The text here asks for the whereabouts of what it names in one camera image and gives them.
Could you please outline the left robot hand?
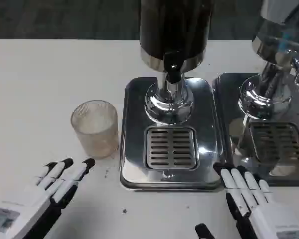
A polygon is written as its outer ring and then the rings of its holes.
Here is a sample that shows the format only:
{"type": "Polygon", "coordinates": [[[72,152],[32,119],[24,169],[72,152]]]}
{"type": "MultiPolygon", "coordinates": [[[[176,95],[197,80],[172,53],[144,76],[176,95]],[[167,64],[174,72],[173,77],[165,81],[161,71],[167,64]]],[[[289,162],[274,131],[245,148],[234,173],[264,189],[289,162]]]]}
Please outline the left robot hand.
{"type": "Polygon", "coordinates": [[[44,238],[94,165],[93,158],[44,165],[28,185],[0,200],[0,239],[44,238]]]}

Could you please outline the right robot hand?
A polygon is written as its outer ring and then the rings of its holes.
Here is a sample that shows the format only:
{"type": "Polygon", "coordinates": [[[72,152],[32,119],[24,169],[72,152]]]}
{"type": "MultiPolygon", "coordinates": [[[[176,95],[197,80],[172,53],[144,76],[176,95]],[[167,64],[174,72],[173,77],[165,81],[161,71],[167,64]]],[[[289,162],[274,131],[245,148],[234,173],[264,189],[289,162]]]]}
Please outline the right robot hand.
{"type": "Polygon", "coordinates": [[[299,239],[299,220],[274,199],[266,180],[243,166],[213,165],[226,191],[228,209],[243,239],[299,239]]]}

